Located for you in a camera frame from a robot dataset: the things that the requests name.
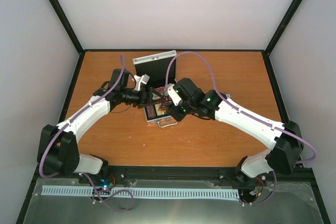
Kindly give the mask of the chip row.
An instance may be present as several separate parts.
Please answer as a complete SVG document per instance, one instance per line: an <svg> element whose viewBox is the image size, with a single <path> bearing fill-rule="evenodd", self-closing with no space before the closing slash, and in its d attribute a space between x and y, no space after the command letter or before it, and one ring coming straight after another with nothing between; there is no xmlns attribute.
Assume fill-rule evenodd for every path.
<svg viewBox="0 0 336 224"><path fill-rule="evenodd" d="M151 120L152 118L156 117L156 111L155 111L155 106L149 105L145 107L145 112L148 120Z"/></svg>

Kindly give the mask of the aluminium poker set case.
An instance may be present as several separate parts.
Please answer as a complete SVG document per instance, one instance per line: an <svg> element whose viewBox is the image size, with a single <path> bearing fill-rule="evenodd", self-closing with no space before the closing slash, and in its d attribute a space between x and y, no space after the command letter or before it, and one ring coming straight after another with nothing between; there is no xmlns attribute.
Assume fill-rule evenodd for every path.
<svg viewBox="0 0 336 224"><path fill-rule="evenodd" d="M139 57L132 59L136 74L138 76L147 74L150 79L146 84L146 87L152 87L165 95L163 103L172 104L172 99L165 93L165 78L168 78L169 84L176 82L176 63L170 64L172 58L177 55L175 50L161 52L158 54L152 54L149 56ZM156 123L159 128L165 128L178 124L170 115L168 116L156 116L151 120L148 120L145 112L146 121L148 124Z"/></svg>

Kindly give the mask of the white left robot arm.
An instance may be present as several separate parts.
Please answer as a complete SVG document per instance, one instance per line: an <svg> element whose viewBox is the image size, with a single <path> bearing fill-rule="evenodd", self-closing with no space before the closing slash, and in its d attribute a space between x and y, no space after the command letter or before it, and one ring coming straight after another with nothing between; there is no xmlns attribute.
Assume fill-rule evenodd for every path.
<svg viewBox="0 0 336 224"><path fill-rule="evenodd" d="M127 70L115 69L111 79L96 90L90 100L68 119L55 126L46 125L41 132L37 162L41 177L57 174L90 174L97 183L108 180L108 162L95 155L81 154L78 143L102 117L121 103L141 109L164 100L152 87L146 87L149 76L134 76Z"/></svg>

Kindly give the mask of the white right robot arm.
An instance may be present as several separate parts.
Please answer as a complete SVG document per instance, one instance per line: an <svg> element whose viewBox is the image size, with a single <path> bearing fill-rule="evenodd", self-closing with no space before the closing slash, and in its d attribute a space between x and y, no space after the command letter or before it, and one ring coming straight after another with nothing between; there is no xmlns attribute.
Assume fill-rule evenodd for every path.
<svg viewBox="0 0 336 224"><path fill-rule="evenodd" d="M216 90L204 93L189 78L165 87L172 100L168 113L176 121L188 114L200 119L227 123L254 137L266 149L254 156L243 157L235 168L235 177L242 185L264 173L276 172L290 175L303 151L304 144L298 124L287 124L267 119L235 103L229 95Z"/></svg>

